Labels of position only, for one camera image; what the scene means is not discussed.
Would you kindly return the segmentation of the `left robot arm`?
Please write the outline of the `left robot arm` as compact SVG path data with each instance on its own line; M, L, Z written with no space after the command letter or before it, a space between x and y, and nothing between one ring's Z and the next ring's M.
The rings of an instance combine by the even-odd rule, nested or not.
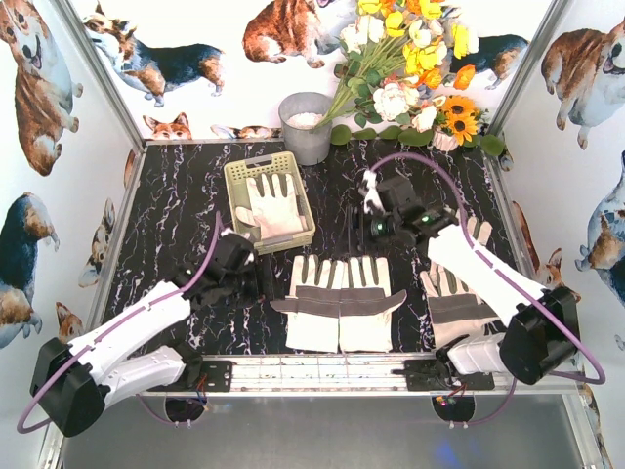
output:
M135 353L163 330L186 320L191 308L222 299L259 296L257 252L246 235L225 230L213 237L199 267L176 268L143 298L99 327L63 343L46 342L30 385L61 433L75 437L111 406L153 388L192 386L205 379L202 358L173 340L142 356Z

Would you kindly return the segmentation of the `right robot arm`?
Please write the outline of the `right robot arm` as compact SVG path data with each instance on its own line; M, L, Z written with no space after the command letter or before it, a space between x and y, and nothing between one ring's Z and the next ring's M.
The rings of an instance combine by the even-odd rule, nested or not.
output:
M409 180L366 171L357 226L369 243L400 241L430 261L422 273L435 343L460 374L510 372L533 385L580 350L576 299L525 277L485 246L489 226L426 209Z

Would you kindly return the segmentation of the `white work glove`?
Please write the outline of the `white work glove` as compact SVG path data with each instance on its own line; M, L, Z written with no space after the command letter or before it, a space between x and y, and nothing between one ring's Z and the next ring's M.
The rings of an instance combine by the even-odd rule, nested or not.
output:
M285 345L297 351L335 354L345 263L316 255L293 259L289 293L271 307L288 317Z

